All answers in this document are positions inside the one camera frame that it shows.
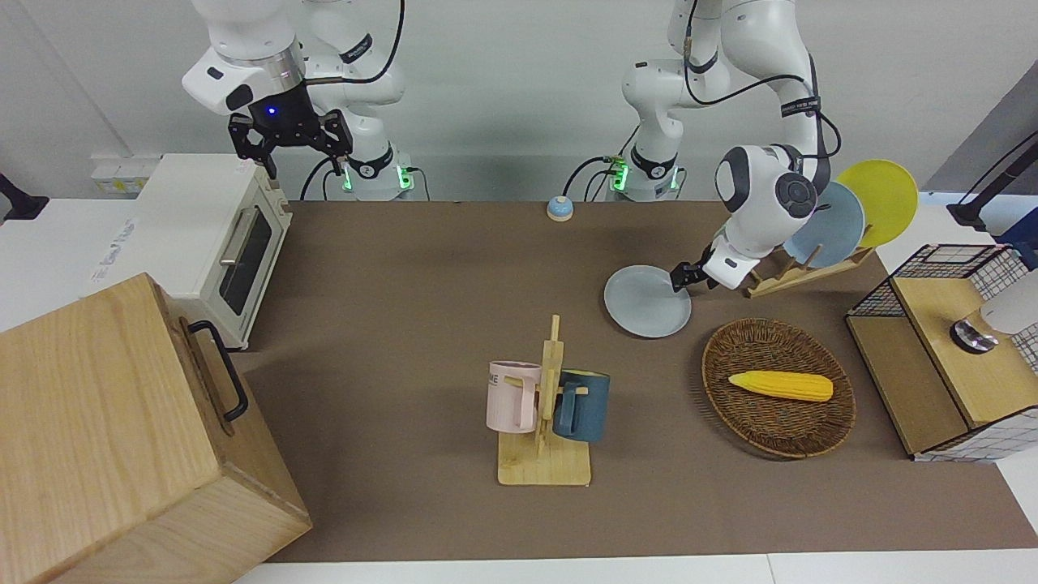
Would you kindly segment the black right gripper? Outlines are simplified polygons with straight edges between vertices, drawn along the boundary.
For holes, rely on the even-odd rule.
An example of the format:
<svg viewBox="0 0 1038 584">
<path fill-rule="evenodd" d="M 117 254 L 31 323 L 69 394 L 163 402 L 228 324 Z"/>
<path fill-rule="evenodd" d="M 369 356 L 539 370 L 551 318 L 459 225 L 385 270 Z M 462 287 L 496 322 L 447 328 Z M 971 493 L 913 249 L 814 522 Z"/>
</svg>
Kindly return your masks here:
<svg viewBox="0 0 1038 584">
<path fill-rule="evenodd" d="M 354 150 L 353 136 L 342 111 L 329 111 L 318 119 L 307 83 L 257 100 L 247 111 L 249 116 L 229 116 L 229 137 L 238 159 L 256 163 L 270 180 L 276 180 L 275 148 L 321 148 L 332 162 L 334 174 L 344 176 L 348 156 Z"/>
</svg>

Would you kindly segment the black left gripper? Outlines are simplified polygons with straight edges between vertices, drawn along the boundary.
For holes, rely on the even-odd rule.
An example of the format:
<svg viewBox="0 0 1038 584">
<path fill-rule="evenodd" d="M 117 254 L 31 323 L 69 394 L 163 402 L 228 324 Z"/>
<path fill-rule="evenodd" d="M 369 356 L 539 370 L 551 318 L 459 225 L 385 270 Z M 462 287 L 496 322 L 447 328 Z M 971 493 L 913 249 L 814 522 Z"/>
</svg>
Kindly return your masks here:
<svg viewBox="0 0 1038 584">
<path fill-rule="evenodd" d="M 706 273 L 704 262 L 691 265 L 683 261 L 671 270 L 671 289 L 674 293 L 682 291 L 690 285 L 700 284 L 700 282 L 705 282 L 708 290 L 719 286 L 719 282 Z"/>
</svg>

